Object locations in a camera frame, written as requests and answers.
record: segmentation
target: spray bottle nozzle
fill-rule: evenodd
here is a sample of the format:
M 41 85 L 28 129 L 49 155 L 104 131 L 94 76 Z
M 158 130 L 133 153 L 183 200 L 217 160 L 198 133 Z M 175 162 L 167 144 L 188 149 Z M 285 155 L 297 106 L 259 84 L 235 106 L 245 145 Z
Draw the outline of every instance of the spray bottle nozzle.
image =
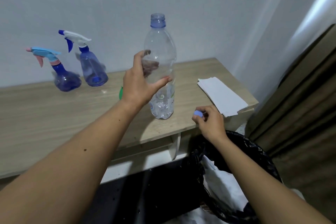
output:
M 31 47 L 26 49 L 27 52 L 32 52 L 33 55 L 37 58 L 40 66 L 43 66 L 43 58 L 48 58 L 50 64 L 52 66 L 60 64 L 60 60 L 56 58 L 56 55 L 61 54 L 60 52 L 56 52 L 51 49 L 45 49 L 40 47 Z
M 87 46 L 87 42 L 91 41 L 91 39 L 71 31 L 59 30 L 58 33 L 65 36 L 69 52 L 71 52 L 74 42 L 76 42 L 80 48 L 83 48 Z

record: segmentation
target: person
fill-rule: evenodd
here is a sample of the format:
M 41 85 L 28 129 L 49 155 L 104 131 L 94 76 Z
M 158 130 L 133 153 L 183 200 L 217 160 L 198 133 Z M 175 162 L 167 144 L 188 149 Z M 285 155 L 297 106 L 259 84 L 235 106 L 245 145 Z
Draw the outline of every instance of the person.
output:
M 126 71 L 122 99 L 110 110 L 20 175 L 0 192 L 0 223 L 77 223 L 95 195 L 126 129 L 152 96 L 171 78 L 148 84 L 142 57 Z M 331 223 L 269 175 L 226 136 L 214 106 L 193 116 L 203 136 L 222 154 L 258 218 L 264 224 Z

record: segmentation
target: trash can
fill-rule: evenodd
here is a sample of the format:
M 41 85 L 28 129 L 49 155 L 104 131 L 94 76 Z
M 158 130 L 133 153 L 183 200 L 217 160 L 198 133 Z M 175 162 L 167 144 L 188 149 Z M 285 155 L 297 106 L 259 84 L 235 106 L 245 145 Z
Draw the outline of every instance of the trash can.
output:
M 271 158 L 258 145 L 237 132 L 227 130 L 226 134 L 229 139 L 246 155 L 254 160 L 254 162 L 261 166 L 275 179 L 282 182 Z M 205 174 L 205 170 L 201 160 L 204 155 L 206 155 L 211 161 L 214 161 L 219 170 L 231 173 L 220 152 L 209 141 L 207 141 L 202 135 L 194 138 L 187 165 L 190 175 L 197 181 L 198 191 L 196 191 L 196 193 L 200 196 L 200 200 L 202 202 L 201 207 L 229 224 L 259 223 L 259 220 L 249 203 L 245 206 L 244 211 L 234 211 L 229 207 L 225 208 L 223 205 L 220 206 L 218 202 L 209 195 L 203 185 L 203 175 Z

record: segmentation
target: person's right arm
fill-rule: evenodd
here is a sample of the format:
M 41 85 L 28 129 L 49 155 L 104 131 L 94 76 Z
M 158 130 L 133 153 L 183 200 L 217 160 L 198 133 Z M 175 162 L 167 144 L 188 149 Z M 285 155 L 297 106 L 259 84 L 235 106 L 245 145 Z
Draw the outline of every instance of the person's right arm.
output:
M 221 153 L 246 198 L 263 224 L 331 224 L 320 212 L 263 170 L 232 143 L 225 133 L 223 116 L 215 106 L 197 107 L 204 120 L 192 117 L 203 136 Z

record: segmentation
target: person's left hand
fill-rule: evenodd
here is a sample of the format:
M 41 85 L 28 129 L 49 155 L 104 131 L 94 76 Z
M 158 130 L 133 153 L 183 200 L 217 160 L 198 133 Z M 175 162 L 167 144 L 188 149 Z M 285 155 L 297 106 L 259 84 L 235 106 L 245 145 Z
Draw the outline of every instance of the person's left hand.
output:
M 172 81 L 169 76 L 158 80 L 155 83 L 147 83 L 142 67 L 144 51 L 134 55 L 133 67 L 128 69 L 124 76 L 122 101 L 141 109 L 157 93 L 159 89 Z

